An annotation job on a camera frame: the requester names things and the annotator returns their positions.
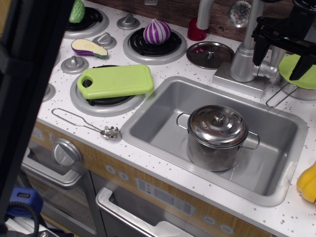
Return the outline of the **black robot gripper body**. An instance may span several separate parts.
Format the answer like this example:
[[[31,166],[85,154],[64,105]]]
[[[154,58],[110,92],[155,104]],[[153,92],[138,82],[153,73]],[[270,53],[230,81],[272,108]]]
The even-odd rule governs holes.
[[[316,55],[315,20],[314,0],[294,0],[286,18],[257,17],[252,37],[265,36],[271,45],[300,56]]]

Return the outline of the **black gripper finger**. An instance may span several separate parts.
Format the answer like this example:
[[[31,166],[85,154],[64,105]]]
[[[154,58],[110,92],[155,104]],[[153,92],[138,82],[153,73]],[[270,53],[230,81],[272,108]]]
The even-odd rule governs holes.
[[[265,36],[262,35],[258,35],[255,38],[255,42],[253,63],[255,66],[259,66],[263,62],[271,43]]]
[[[315,55],[303,55],[294,67],[289,80],[299,80],[313,65],[316,64]]]

